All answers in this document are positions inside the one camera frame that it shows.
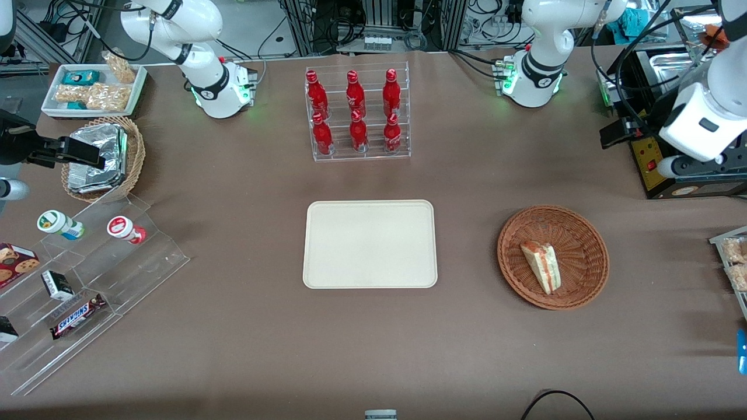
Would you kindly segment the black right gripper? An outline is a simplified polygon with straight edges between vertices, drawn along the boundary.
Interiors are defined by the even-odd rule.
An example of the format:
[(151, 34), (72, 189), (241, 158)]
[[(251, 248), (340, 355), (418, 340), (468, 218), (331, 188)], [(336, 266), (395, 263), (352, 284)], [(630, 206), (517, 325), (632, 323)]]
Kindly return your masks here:
[[(32, 164), (54, 169), (58, 164), (80, 164), (104, 170), (99, 147), (71, 136), (42, 138), (36, 143), (36, 126), (16, 114), (1, 110), (1, 165)], [(78, 158), (98, 158), (95, 162)]]

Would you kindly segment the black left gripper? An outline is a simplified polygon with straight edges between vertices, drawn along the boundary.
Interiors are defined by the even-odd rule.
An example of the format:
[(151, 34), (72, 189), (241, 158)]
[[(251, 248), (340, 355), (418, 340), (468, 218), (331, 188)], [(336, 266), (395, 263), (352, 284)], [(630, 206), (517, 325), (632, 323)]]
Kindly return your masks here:
[(638, 127), (638, 123), (632, 120), (616, 120), (606, 125), (601, 128), (601, 148), (610, 149), (619, 144), (650, 137), (663, 142), (664, 139), (659, 135), (659, 131), (669, 118), (672, 109), (672, 99), (656, 99), (656, 101), (634, 99), (633, 110), (638, 112), (643, 124)]

